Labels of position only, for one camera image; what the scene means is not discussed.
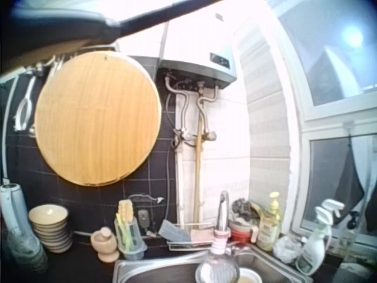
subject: countertop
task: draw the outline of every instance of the countertop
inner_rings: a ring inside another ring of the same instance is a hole
[[[179,256],[185,253],[170,252],[162,239],[153,239],[146,241],[148,249],[145,252],[144,259],[165,258]],[[114,264],[102,263],[96,252],[88,243],[87,237],[74,237],[74,243],[69,251],[64,254],[48,255],[48,270],[39,276],[30,276],[27,278],[14,266],[1,266],[2,283],[112,283]],[[333,282],[333,276],[336,268],[323,264],[320,269],[312,276],[315,283]]]

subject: round wooden cutting board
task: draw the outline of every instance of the round wooden cutting board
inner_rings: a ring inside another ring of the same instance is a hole
[[[160,129],[161,106],[138,62],[96,51],[69,60],[44,85],[34,120],[38,147],[58,175],[103,186],[147,158]]]

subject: sink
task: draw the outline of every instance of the sink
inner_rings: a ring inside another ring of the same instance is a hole
[[[113,283],[196,283],[195,271],[207,251],[168,259],[117,261]],[[234,256],[240,267],[256,271],[265,283],[311,283],[313,279],[291,269],[255,246],[245,245]]]

